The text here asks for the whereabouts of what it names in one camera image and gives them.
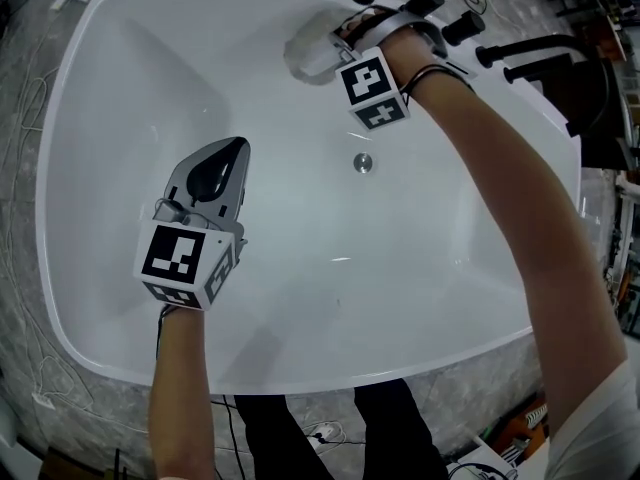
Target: black pants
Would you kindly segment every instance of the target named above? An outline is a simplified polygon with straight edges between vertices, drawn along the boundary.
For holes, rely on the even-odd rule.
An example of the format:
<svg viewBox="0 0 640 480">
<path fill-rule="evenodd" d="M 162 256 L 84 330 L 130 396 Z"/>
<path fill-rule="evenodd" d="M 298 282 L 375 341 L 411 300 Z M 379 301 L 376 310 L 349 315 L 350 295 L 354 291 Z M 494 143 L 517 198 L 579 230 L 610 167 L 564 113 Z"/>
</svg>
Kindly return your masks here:
<svg viewBox="0 0 640 480">
<path fill-rule="evenodd" d="M 332 480 L 284 396 L 235 399 L 257 480 Z M 355 403 L 367 424 L 364 480 L 446 480 L 444 462 L 403 380 L 356 388 Z"/>
</svg>

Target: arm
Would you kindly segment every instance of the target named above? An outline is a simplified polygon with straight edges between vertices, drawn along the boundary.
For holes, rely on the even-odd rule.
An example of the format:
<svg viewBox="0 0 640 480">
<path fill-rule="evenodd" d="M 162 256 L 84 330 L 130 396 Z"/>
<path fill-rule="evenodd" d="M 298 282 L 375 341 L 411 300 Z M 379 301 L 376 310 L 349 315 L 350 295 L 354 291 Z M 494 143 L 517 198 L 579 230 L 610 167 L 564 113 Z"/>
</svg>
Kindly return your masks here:
<svg viewBox="0 0 640 480">
<path fill-rule="evenodd" d="M 159 478 L 214 478 L 202 311 L 181 308 L 165 318 L 151 389 L 149 438 Z"/>
<path fill-rule="evenodd" d="M 382 49 L 399 84 L 434 62 L 412 32 L 394 34 Z M 554 434 L 627 357 L 583 226 L 546 162 L 464 84 L 432 74 L 412 97 L 451 140 L 511 248 Z"/>
</svg>

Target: marble floor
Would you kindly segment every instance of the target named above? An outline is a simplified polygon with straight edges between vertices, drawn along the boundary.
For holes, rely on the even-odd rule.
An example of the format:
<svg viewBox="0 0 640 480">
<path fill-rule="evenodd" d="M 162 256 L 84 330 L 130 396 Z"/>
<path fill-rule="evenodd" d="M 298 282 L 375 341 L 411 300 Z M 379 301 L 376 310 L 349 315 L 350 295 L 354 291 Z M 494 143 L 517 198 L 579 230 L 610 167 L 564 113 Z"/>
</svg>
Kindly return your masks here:
<svg viewBox="0 0 640 480">
<path fill-rule="evenodd" d="M 48 322 L 35 248 L 34 187 L 40 136 L 18 130 L 18 98 L 26 81 L 56 68 L 83 6 L 69 3 L 49 11 L 54 0 L 29 0 L 10 20 L 0 41 L 0 395 L 20 420 L 20 435 L 32 446 L 51 445 L 95 468 L 112 465 L 122 450 L 129 471 L 153 477 L 146 435 L 149 389 L 99 377 L 62 350 Z M 566 32 L 545 0 L 490 0 L 484 18 L 484 44 L 552 32 Z M 16 8 L 23 0 L 9 0 Z M 451 21 L 466 10 L 447 0 L 438 17 Z M 49 88 L 55 78 L 46 80 Z M 44 112 L 34 116 L 42 125 Z M 601 259 L 607 249 L 614 207 L 613 179 L 599 170 L 583 172 L 581 212 Z M 541 386 L 531 336 L 441 370 L 407 379 L 436 444 L 442 452 L 463 445 L 475 433 Z M 34 402 L 32 393 L 50 393 L 53 409 Z M 364 438 L 364 423 L 351 390 L 289 397 L 301 426 L 339 421 L 349 441 Z M 212 405 L 218 469 L 225 480 L 240 478 L 224 407 Z M 233 415 L 240 455 L 248 478 L 243 424 Z M 402 439 L 402 436 L 389 436 Z M 362 477 L 364 447 L 344 444 L 322 455 L 336 479 Z"/>
</svg>

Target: white bathtub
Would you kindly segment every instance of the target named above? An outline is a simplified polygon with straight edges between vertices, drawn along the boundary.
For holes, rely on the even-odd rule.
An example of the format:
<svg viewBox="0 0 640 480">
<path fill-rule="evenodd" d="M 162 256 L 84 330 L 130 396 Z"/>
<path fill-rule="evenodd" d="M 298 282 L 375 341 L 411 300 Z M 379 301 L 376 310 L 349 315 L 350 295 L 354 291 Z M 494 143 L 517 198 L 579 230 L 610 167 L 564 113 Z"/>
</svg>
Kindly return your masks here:
<svg viewBox="0 0 640 480">
<path fill-rule="evenodd" d="M 390 6 L 397 0 L 378 0 Z M 133 279 L 140 219 L 173 167 L 209 142 L 252 149 L 239 221 L 249 244 L 206 315 L 212 392 L 298 393 L 403 377 L 530 332 L 506 242 L 442 131 L 412 118 L 365 134 L 338 83 L 294 79 L 285 43 L 350 0 L 92 0 L 44 126 L 40 270 L 65 349 L 150 384 L 160 305 Z M 564 119 L 472 41 L 451 57 L 577 200 Z M 366 175 L 354 157 L 369 153 Z"/>
</svg>

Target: white sleeve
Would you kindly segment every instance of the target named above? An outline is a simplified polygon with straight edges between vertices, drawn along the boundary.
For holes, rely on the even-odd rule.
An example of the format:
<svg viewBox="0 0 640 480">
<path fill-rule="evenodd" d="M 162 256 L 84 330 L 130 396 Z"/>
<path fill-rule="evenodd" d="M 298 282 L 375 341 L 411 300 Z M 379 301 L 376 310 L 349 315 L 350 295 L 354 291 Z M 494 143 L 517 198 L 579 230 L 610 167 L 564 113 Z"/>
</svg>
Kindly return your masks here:
<svg viewBox="0 0 640 480">
<path fill-rule="evenodd" d="M 546 480 L 629 480 L 640 467 L 636 379 L 625 361 L 551 440 Z"/>
</svg>

